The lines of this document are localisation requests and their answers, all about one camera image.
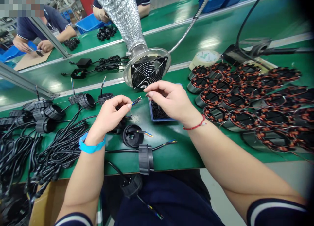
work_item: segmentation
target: black cable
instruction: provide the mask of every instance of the black cable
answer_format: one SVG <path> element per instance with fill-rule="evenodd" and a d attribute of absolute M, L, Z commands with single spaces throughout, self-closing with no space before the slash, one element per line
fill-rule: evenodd
<path fill-rule="evenodd" d="M 256 62 L 256 63 L 262 65 L 263 67 L 265 67 L 266 69 L 270 70 L 270 68 L 269 68 L 267 65 L 265 65 L 265 64 L 263 64 L 263 63 L 257 61 L 256 59 L 254 59 L 253 57 L 251 57 L 251 56 L 249 56 L 247 53 L 245 53 L 244 50 L 242 50 L 242 49 L 240 48 L 240 42 L 239 42 L 239 41 L 240 41 L 241 32 L 242 32 L 242 30 L 243 30 L 243 28 L 244 28 L 244 26 L 245 26 L 245 24 L 246 24 L 248 18 L 250 17 L 251 13 L 253 12 L 253 10 L 255 9 L 255 7 L 257 6 L 257 4 L 259 3 L 259 1 L 260 1 L 260 0 L 257 0 L 257 1 L 254 3 L 254 5 L 253 5 L 252 8 L 250 9 L 250 11 L 248 12 L 247 16 L 245 17 L 245 19 L 244 19 L 244 21 L 243 21 L 243 23 L 242 23 L 242 25 L 241 25 L 241 27 L 240 27 L 240 30 L 239 30 L 239 32 L 238 32 L 238 35 L 237 35 L 237 37 L 236 37 L 236 44 L 235 44 L 235 45 L 236 45 L 237 49 L 238 49 L 242 54 L 244 54 L 247 58 L 249 58 L 250 60 L 253 60 L 254 62 Z"/>

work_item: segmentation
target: worker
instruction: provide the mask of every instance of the worker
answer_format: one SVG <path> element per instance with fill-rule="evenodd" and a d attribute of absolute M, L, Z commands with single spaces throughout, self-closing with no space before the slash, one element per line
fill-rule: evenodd
<path fill-rule="evenodd" d="M 76 32 L 69 22 L 61 16 L 61 14 L 54 8 L 44 5 L 44 10 L 41 13 L 41 20 L 47 25 L 53 35 L 56 36 L 59 42 L 64 42 L 71 37 L 76 36 Z M 54 46 L 47 40 L 45 35 L 32 23 L 28 17 L 17 18 L 17 32 L 13 40 L 13 44 L 19 51 L 30 53 L 28 41 L 34 41 L 36 37 L 41 39 L 37 49 L 43 52 L 51 51 Z"/>
<path fill-rule="evenodd" d="M 138 8 L 138 12 L 140 14 L 140 18 L 143 18 L 147 15 L 149 15 L 150 12 L 150 0 L 135 0 Z M 93 6 L 93 13 L 94 16 L 102 22 L 108 23 L 109 22 L 109 16 L 106 14 L 104 9 L 102 8 L 101 4 L 94 0 L 94 6 Z"/>
<path fill-rule="evenodd" d="M 247 225 L 304 225 L 300 221 L 306 216 L 305 200 L 282 178 L 205 120 L 181 85 L 158 81 L 144 92 L 187 129 L 205 167 Z M 88 134 L 82 138 L 82 151 L 55 225 L 95 225 L 104 181 L 106 133 L 118 125 L 131 107 L 131 100 L 123 95 L 107 100 L 102 106 Z M 143 186 L 138 196 L 160 217 L 138 197 L 123 197 L 117 205 L 117 214 L 112 215 L 115 225 L 223 225 L 213 211 L 204 183 L 199 182 L 197 176 L 171 172 L 142 176 Z"/>

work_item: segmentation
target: red string bracelet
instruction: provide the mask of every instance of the red string bracelet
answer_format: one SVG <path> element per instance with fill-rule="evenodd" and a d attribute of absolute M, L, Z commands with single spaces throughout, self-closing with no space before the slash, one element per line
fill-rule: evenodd
<path fill-rule="evenodd" d="M 201 125 L 206 125 L 207 123 L 204 122 L 204 121 L 205 121 L 205 115 L 204 115 L 204 114 L 202 114 L 202 115 L 203 115 L 203 120 L 201 121 L 200 124 L 198 124 L 197 126 L 194 126 L 194 127 L 192 127 L 192 128 L 185 128 L 185 127 L 183 127 L 183 129 L 184 129 L 184 130 L 194 130 L 194 129 L 200 127 Z"/>

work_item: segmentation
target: fan grille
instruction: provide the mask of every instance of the fan grille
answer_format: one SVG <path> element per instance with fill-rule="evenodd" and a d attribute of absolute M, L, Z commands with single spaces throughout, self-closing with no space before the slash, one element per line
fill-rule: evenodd
<path fill-rule="evenodd" d="M 134 68 L 132 74 L 133 88 L 146 88 L 151 83 L 162 79 L 164 67 L 161 62 L 151 60 Z"/>

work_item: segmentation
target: stripped wire end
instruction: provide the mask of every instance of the stripped wire end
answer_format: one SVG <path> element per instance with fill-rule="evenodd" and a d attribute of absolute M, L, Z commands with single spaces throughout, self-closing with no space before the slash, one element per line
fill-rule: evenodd
<path fill-rule="evenodd" d="M 134 105 L 136 105 L 138 102 L 140 102 L 142 100 L 142 97 L 140 96 L 140 97 L 138 97 L 136 100 L 134 100 L 133 102 L 132 102 L 132 106 L 134 106 Z"/>

